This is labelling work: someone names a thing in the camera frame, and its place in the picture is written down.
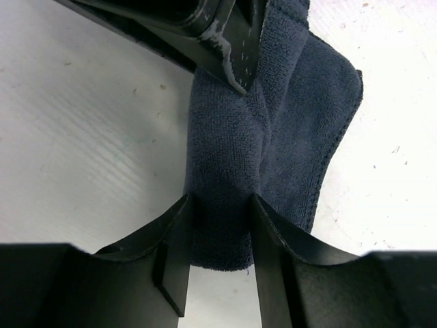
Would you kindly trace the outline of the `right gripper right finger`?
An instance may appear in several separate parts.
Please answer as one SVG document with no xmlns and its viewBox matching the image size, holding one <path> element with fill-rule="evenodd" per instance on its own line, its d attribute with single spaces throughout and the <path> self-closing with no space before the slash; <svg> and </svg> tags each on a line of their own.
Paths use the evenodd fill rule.
<svg viewBox="0 0 437 328">
<path fill-rule="evenodd" d="M 250 201 L 264 327 L 435 327 L 436 253 L 355 256 Z"/>
</svg>

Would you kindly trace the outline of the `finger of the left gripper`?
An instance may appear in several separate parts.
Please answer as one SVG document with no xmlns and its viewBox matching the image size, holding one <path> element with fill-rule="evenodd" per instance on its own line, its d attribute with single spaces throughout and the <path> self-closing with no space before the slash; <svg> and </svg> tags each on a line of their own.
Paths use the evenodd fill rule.
<svg viewBox="0 0 437 328">
<path fill-rule="evenodd" d="M 240 94 L 254 80 L 267 1 L 77 0 L 64 7 Z"/>
</svg>

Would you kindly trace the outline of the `dark grey-blue towel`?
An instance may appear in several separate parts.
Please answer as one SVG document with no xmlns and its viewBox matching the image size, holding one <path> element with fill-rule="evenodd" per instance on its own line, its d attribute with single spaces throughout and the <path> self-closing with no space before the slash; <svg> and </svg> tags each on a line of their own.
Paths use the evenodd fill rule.
<svg viewBox="0 0 437 328">
<path fill-rule="evenodd" d="M 192 263 L 253 262 L 247 203 L 258 194 L 310 232 L 332 156 L 363 97 L 362 74 L 309 30 L 308 1 L 271 1 L 246 96 L 197 69 L 184 190 L 195 196 Z"/>
</svg>

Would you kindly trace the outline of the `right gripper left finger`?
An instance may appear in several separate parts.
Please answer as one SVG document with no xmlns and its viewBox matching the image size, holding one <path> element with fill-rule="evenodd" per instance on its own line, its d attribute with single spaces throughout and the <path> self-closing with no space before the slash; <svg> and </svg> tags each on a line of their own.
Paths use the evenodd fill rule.
<svg viewBox="0 0 437 328">
<path fill-rule="evenodd" d="M 94 254 L 1 246 L 2 327 L 177 327 L 186 308 L 193 199 Z"/>
</svg>

